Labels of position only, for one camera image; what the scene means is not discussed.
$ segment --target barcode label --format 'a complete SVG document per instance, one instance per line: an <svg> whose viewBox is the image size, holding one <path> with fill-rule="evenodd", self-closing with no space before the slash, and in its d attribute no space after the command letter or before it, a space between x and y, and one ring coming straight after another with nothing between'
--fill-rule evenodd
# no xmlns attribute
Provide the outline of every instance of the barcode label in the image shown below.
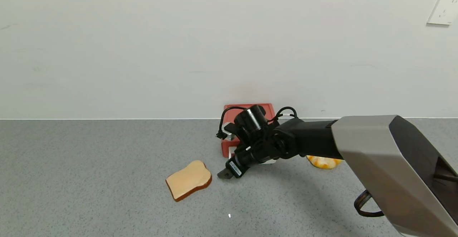
<svg viewBox="0 0 458 237"><path fill-rule="evenodd" d="M234 169L234 171L240 176L242 175L242 172L240 171L240 169L234 164L234 162L229 162L229 165L230 167L232 167L232 169Z"/></svg>

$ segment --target wall socket plate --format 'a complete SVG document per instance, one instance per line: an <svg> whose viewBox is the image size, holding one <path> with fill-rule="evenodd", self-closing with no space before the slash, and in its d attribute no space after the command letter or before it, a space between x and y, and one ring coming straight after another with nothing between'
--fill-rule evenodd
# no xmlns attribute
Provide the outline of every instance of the wall socket plate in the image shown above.
<svg viewBox="0 0 458 237"><path fill-rule="evenodd" d="M428 23L450 25L457 15L458 0L437 0Z"/></svg>

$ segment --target yellow object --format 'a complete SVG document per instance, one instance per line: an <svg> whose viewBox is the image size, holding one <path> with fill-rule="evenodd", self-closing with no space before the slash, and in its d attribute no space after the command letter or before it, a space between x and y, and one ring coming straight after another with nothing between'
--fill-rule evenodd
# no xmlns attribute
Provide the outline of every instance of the yellow object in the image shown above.
<svg viewBox="0 0 458 237"><path fill-rule="evenodd" d="M211 183L211 173L202 161L195 160L165 180L175 201L206 188Z"/></svg>
<svg viewBox="0 0 458 237"><path fill-rule="evenodd" d="M318 167L321 169L332 169L336 167L342 160L340 159L334 159L334 158L327 158L327 157L319 157L319 156L313 156L313 155L308 155L307 159L314 165L314 167Z"/></svg>

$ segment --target toast slice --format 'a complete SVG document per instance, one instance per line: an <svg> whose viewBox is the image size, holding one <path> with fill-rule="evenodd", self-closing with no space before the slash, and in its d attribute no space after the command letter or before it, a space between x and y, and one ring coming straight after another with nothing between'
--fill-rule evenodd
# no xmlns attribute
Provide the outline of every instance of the toast slice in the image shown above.
<svg viewBox="0 0 458 237"><path fill-rule="evenodd" d="M202 161L195 160L167 177L165 183L173 199L178 202L191 193L208 187L211 183L211 173Z"/></svg>

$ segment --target gray countertop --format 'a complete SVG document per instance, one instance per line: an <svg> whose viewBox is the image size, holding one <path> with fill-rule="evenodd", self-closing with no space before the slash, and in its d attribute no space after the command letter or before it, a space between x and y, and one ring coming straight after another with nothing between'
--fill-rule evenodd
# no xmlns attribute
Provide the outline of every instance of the gray countertop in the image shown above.
<svg viewBox="0 0 458 237"><path fill-rule="evenodd" d="M410 121L458 168L457 119ZM218 179L218 123L0 121L0 236L400 236L355 212L364 188L345 162L294 157ZM176 203L165 178L195 159L213 182Z"/></svg>

